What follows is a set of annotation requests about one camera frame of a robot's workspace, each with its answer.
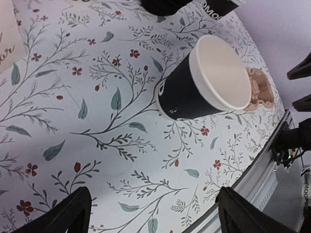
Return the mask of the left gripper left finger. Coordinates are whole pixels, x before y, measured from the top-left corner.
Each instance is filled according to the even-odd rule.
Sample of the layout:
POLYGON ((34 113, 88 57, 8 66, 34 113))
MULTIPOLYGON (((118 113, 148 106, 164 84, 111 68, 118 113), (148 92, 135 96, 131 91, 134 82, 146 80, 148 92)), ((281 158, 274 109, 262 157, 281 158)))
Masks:
POLYGON ((87 233, 91 215, 91 195, 79 187, 53 209, 15 230, 15 233, 87 233))

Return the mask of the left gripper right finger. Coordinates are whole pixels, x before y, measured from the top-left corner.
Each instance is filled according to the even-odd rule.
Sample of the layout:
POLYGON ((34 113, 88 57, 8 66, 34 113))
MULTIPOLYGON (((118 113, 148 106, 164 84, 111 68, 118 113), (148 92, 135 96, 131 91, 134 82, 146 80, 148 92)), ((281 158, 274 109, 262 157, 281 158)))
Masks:
POLYGON ((267 216, 231 187, 222 187, 216 197, 223 233, 295 233, 267 216))

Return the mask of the black paper coffee cup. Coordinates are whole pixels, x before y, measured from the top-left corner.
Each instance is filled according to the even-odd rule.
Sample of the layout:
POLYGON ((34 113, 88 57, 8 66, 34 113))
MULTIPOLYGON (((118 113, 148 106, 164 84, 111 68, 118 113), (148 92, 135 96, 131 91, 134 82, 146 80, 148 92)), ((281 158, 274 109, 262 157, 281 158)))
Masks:
POLYGON ((166 118, 196 119, 243 110, 251 100, 247 69, 222 39, 204 35, 156 87, 155 102, 166 118))

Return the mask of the stack of paper cups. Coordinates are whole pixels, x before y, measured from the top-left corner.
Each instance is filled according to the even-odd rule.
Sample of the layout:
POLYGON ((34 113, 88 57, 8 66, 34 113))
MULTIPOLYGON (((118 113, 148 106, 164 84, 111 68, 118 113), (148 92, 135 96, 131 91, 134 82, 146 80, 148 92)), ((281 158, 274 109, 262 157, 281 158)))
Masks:
POLYGON ((218 21, 245 3, 245 0, 203 0, 200 6, 208 20, 218 21))

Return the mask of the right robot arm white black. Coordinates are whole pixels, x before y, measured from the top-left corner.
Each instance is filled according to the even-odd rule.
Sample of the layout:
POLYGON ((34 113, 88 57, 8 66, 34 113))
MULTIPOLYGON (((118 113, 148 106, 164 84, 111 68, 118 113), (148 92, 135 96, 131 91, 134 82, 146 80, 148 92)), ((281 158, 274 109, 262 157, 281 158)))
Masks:
MULTIPOLYGON (((290 81, 297 81, 303 78, 311 79, 311 53, 304 58, 298 65, 287 72, 290 81)), ((298 112, 311 111, 311 81, 305 81, 298 87, 301 92, 300 97, 292 102, 292 107, 298 112)))

